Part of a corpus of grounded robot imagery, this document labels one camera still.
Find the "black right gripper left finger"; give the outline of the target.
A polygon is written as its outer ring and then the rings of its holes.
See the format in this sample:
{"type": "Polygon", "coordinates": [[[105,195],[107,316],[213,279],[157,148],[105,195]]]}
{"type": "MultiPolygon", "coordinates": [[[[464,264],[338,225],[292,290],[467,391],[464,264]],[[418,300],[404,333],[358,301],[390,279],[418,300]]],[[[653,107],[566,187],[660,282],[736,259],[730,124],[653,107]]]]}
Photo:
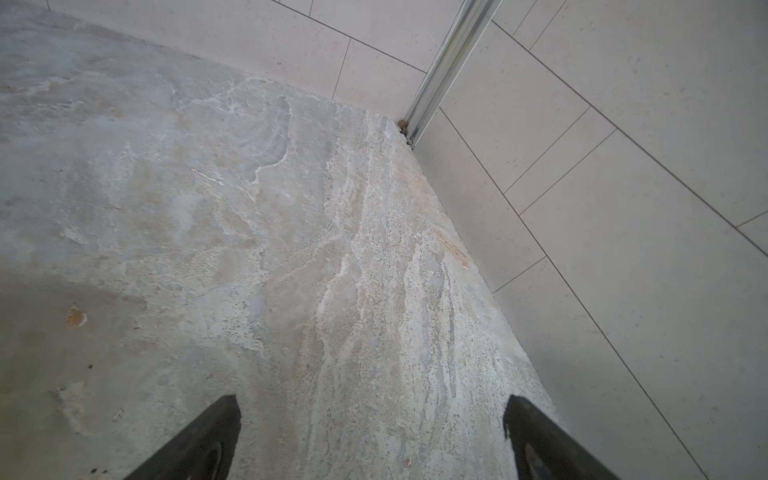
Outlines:
{"type": "Polygon", "coordinates": [[[241,430],[234,394],[224,395],[131,472],[126,480],[225,480],[241,430]]]}

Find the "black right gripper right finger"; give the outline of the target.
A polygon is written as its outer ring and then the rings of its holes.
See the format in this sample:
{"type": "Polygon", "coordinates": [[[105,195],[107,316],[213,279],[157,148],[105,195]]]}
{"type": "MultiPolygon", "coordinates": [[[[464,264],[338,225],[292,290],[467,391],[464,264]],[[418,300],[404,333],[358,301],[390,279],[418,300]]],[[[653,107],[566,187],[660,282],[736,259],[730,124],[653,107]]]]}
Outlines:
{"type": "Polygon", "coordinates": [[[502,422],[519,479],[618,479],[525,397],[509,397],[502,422]]]}

